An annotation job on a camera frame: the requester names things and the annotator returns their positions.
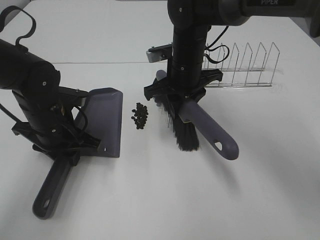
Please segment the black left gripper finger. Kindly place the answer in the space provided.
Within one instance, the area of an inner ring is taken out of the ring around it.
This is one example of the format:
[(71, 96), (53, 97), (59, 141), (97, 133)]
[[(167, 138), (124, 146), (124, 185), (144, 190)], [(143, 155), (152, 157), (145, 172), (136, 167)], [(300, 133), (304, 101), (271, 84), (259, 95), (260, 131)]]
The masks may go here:
[(71, 166), (77, 166), (81, 157), (80, 151), (73, 151), (68, 154), (68, 162)]
[(54, 160), (54, 155), (50, 151), (44, 150), (35, 144), (32, 145), (32, 149), (34, 151), (42, 153), (42, 154), (46, 155), (47, 157), (49, 157), (50, 159)]

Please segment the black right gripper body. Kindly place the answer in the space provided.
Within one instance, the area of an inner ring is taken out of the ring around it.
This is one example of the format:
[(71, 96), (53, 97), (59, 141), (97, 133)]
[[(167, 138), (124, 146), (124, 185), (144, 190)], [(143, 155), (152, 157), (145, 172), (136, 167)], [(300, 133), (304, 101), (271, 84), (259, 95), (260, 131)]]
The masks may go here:
[(159, 96), (174, 96), (175, 98), (192, 98), (199, 89), (213, 81), (221, 82), (223, 73), (219, 69), (196, 69), (185, 73), (174, 70), (158, 70), (153, 84), (144, 87), (144, 96), (149, 101)]

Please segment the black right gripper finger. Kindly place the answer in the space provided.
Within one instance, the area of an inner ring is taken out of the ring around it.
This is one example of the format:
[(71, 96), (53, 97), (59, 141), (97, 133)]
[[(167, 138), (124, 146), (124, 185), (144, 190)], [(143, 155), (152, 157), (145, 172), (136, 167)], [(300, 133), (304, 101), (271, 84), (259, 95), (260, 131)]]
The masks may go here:
[(198, 103), (205, 95), (206, 89), (203, 87), (192, 95), (192, 99)]
[(169, 113), (172, 117), (176, 117), (179, 115), (181, 104), (182, 104), (182, 101), (178, 98), (169, 99)]

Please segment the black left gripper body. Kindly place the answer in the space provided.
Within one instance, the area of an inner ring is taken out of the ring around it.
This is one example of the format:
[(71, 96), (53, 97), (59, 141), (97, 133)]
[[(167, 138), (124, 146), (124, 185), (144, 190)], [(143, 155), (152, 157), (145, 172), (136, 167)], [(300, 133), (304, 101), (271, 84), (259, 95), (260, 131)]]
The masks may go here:
[(11, 118), (15, 121), (12, 131), (15, 135), (21, 135), (29, 140), (33, 145), (37, 145), (43, 150), (47, 150), (54, 155), (54, 160), (58, 158), (69, 159), (69, 153), (80, 151), (80, 156), (86, 150), (97, 151), (101, 140), (86, 132), (89, 127), (89, 119), (85, 112), (80, 109), (76, 119), (83, 119), (84, 125), (79, 128), (75, 125), (71, 111), (61, 113), (61, 110), (49, 110), (41, 117), (47, 117), (49, 124), (45, 129), (37, 130), (31, 122), (23, 122), (16, 116)]

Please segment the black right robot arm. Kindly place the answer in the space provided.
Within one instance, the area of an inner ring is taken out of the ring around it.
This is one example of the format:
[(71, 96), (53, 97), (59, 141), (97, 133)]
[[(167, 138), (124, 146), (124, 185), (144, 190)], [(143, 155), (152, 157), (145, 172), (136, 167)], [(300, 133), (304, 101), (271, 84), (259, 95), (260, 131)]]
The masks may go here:
[(203, 60), (210, 63), (206, 45), (212, 26), (240, 26), (252, 16), (296, 17), (310, 21), (309, 34), (320, 35), (320, 2), (318, 0), (169, 0), (167, 10), (173, 24), (173, 42), (150, 48), (151, 63), (167, 60), (163, 79), (144, 88), (147, 100), (157, 98), (173, 119), (182, 118), (183, 105), (189, 99), (198, 102), (205, 85), (222, 80), (218, 69), (203, 70)]

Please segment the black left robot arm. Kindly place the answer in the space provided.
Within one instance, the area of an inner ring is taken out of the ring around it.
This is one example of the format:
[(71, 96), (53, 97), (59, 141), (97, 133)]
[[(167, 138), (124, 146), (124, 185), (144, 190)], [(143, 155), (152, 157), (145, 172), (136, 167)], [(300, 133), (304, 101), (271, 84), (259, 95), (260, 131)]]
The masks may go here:
[(33, 149), (53, 160), (67, 158), (72, 166), (85, 148), (97, 149), (100, 139), (85, 132), (89, 120), (82, 107), (87, 91), (60, 86), (61, 73), (24, 46), (0, 42), (0, 87), (11, 90), (27, 121), (4, 106), (1, 110), (16, 123), (13, 133), (33, 144)]

